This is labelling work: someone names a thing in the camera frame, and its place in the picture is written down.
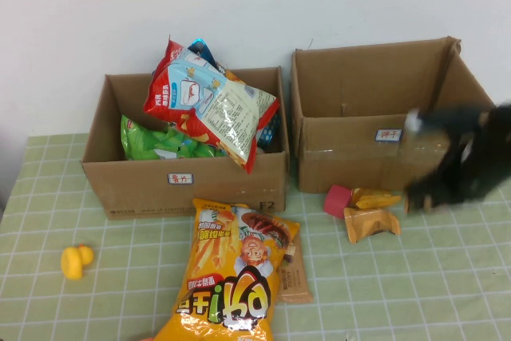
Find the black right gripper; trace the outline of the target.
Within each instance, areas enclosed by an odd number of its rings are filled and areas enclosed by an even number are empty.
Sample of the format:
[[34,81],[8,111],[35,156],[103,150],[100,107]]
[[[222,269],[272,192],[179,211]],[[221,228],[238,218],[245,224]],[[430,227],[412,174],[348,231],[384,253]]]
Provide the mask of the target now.
[[416,180],[405,187],[405,210],[436,212],[467,200],[482,200],[501,182],[501,154],[488,137],[476,135],[466,143],[453,142],[438,171],[442,184]]

